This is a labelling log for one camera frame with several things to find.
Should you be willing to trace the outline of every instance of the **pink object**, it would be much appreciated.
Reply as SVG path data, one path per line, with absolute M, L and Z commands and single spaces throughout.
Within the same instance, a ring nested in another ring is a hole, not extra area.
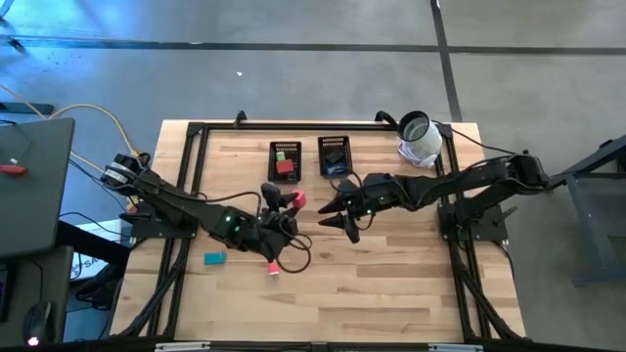
M 278 275 L 281 272 L 281 269 L 278 266 L 278 263 L 276 263 L 276 260 L 267 264 L 267 272 L 271 275 Z
M 279 175 L 293 171 L 293 161 L 291 159 L 276 161 L 276 171 Z
M 301 209 L 306 205 L 306 196 L 304 195 L 304 191 L 295 190 L 294 193 L 297 193 L 297 197 L 293 200 L 293 207 Z

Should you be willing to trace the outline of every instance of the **wooden table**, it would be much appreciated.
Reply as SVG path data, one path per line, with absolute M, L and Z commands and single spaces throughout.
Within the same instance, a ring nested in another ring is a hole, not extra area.
M 188 122 L 164 121 L 156 146 L 153 169 L 172 184 L 176 184 Z M 475 123 L 453 126 L 480 140 Z M 204 266 L 206 252 L 225 247 L 200 231 L 192 241 L 176 339 L 462 340 L 450 254 L 438 232 L 434 205 L 414 213 L 390 209 L 377 214 L 357 244 L 338 229 L 317 225 L 323 217 L 317 210 L 334 197 L 328 181 L 319 175 L 317 137 L 322 135 L 350 137 L 354 170 L 362 177 L 371 172 L 434 176 L 434 170 L 418 169 L 401 158 L 396 150 L 397 136 L 392 132 L 211 131 L 201 179 L 201 192 L 209 198 L 259 191 L 261 183 L 267 181 L 270 141 L 302 142 L 302 181 L 296 187 L 306 192 L 308 203 L 297 221 L 300 232 L 313 239 L 313 260 L 305 272 L 281 273 L 279 277 L 267 275 L 267 263 L 260 255 L 234 250 L 227 250 L 224 266 Z M 462 169 L 483 159 L 481 147 L 461 137 L 455 141 Z M 198 144 L 195 142 L 192 155 L 197 154 Z M 447 155 L 443 159 L 448 172 Z M 192 157 L 189 175 L 193 175 L 194 163 Z M 188 177 L 186 190 L 190 187 Z M 284 192 L 296 188 L 280 187 Z M 225 203 L 253 212 L 256 199 L 237 198 Z M 126 328 L 153 293 L 163 243 L 148 240 L 131 253 L 112 333 Z M 507 258 L 491 242 L 477 242 L 476 255 L 485 294 L 507 323 L 523 335 Z M 295 268 L 305 255 L 288 247 L 281 259 Z M 472 299 L 469 306 L 472 326 L 478 331 Z M 168 307 L 166 296 L 160 329 Z

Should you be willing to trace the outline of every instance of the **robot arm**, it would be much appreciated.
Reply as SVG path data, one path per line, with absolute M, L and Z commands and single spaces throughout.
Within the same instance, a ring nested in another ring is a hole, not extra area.
M 425 176 L 368 174 L 360 186 L 350 180 L 340 182 L 335 198 L 318 212 L 337 215 L 319 222 L 322 226 L 345 230 L 353 243 L 360 240 L 355 220 L 375 216 L 377 212 L 392 207 L 409 211 L 434 203 L 442 196 L 489 186 L 473 198 L 463 198 L 455 203 L 456 222 L 462 226 L 513 195 L 533 195 L 548 191 L 548 176 L 537 157 L 528 154 L 503 156 L 483 160 L 461 173 L 442 178 Z
M 280 211 L 303 194 L 281 195 L 272 184 L 262 186 L 263 196 L 269 208 L 257 214 L 249 214 L 234 206 L 209 204 L 213 200 L 195 198 L 162 180 L 158 174 L 144 165 L 141 159 L 118 154 L 107 166 L 101 181 L 107 188 L 124 196 L 137 196 L 149 204 L 156 217 L 176 229 L 196 229 L 200 225 L 216 241 L 228 248 L 251 251 L 263 255 L 268 262 L 278 258 L 281 251 L 297 234 L 295 213 L 304 205 Z M 145 215 L 130 215 L 126 219 L 142 221 Z

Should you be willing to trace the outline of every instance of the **black basket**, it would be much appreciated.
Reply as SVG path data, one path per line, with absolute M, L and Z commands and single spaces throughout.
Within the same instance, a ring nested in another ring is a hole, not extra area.
M 328 172 L 329 167 L 333 166 L 352 170 L 352 155 L 350 154 L 350 139 L 348 136 L 319 137 L 317 145 L 320 157 L 320 174 L 324 178 L 340 178 L 349 174 L 346 170 L 334 173 Z
M 276 170 L 276 153 L 284 152 L 285 160 L 291 159 L 293 171 L 280 175 Z M 270 142 L 270 161 L 267 167 L 267 179 L 274 183 L 296 184 L 302 179 L 302 143 Z

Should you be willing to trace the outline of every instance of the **gray concrete floor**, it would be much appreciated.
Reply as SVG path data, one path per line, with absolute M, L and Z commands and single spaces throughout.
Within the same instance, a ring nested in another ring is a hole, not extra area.
M 440 2 L 450 45 L 626 46 L 623 1 Z M 6 20 L 5 33 L 92 39 L 437 42 L 427 0 L 16 0 Z M 453 55 L 451 61 L 464 121 L 478 122 L 487 144 L 531 150 L 549 173 L 626 131 L 624 56 Z M 439 55 L 430 53 L 34 48 L 23 56 L 0 47 L 0 77 L 33 102 L 111 110 L 136 148 L 148 152 L 164 119 L 232 119 L 238 110 L 253 119 L 355 120 L 370 120 L 378 110 L 395 116 L 424 110 L 450 120 Z M 106 117 L 90 110 L 67 116 L 77 120 L 73 146 L 80 154 L 105 164 L 126 152 Z M 116 216 L 117 205 L 84 176 L 71 169 L 68 182 L 63 211 L 96 220 Z M 507 205 L 519 206 L 508 228 L 528 336 L 624 349 L 626 283 L 570 283 L 585 270 L 587 253 L 566 190 Z M 105 318 L 71 313 L 66 339 L 97 335 L 102 322 L 92 329 L 77 322 Z

